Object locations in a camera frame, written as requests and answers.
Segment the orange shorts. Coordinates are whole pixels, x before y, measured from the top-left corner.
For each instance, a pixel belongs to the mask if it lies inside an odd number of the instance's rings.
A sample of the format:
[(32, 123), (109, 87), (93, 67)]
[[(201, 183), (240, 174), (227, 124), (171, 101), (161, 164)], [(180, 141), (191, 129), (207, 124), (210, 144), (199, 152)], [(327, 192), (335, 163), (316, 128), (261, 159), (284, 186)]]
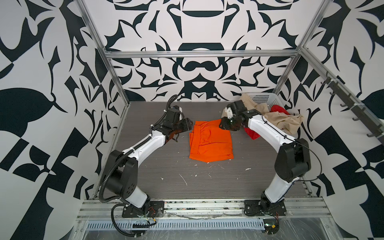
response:
[(230, 131), (222, 130), (221, 120), (197, 121), (189, 133), (192, 160), (212, 163), (234, 158)]

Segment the beige shorts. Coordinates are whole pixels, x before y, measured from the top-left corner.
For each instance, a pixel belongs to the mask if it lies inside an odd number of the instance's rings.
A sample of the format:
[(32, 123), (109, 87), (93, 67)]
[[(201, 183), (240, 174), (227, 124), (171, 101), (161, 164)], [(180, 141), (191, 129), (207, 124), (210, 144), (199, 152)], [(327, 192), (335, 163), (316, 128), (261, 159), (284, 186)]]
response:
[(243, 102), (247, 110), (257, 110), (263, 114), (264, 118), (272, 125), (291, 136), (298, 133), (298, 130), (304, 120), (302, 115), (291, 115), (279, 105), (268, 105), (266, 102), (257, 103), (248, 93), (242, 94), (240, 100)]

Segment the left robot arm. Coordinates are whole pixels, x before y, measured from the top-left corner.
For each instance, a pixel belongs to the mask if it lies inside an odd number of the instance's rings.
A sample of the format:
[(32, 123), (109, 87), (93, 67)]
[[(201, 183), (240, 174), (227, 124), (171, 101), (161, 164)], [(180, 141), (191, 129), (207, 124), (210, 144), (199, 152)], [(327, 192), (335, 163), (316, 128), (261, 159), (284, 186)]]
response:
[(167, 106), (161, 119), (150, 127), (149, 134), (136, 145), (110, 153), (100, 181), (98, 199), (102, 203), (119, 200), (146, 211), (150, 197), (138, 187), (139, 167), (152, 153), (178, 135), (193, 128), (179, 106)]

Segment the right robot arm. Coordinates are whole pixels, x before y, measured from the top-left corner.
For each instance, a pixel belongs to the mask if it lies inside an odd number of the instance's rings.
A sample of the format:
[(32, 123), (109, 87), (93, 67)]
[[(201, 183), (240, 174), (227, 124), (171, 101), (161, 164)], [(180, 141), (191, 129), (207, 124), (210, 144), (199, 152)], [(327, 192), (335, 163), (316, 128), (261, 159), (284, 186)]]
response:
[(269, 187), (263, 191), (259, 202), (259, 210), (262, 213), (271, 213), (280, 206), (291, 186), (311, 169), (310, 149), (306, 140), (295, 139), (284, 133), (259, 111), (248, 110), (241, 100), (226, 106), (219, 127), (228, 131), (247, 127), (276, 150), (276, 174)]

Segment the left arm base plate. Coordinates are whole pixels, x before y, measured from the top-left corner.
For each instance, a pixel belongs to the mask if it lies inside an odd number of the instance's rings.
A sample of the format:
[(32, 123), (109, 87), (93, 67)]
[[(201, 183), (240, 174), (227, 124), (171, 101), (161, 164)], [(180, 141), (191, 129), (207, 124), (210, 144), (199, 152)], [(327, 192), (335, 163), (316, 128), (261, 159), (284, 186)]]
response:
[(155, 218), (164, 213), (164, 201), (146, 201), (141, 208), (133, 205), (125, 205), (122, 213), (123, 218), (136, 218), (145, 216), (147, 218)]

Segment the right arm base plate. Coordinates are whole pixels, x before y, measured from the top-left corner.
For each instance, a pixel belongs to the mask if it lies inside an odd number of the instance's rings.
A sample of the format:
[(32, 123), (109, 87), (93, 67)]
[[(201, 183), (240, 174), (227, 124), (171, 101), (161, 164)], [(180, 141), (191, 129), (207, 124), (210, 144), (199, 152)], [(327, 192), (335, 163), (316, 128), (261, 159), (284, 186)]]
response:
[(270, 203), (268, 199), (244, 201), (244, 214), (249, 217), (266, 215), (284, 216), (286, 210), (287, 208), (283, 200), (277, 203)]

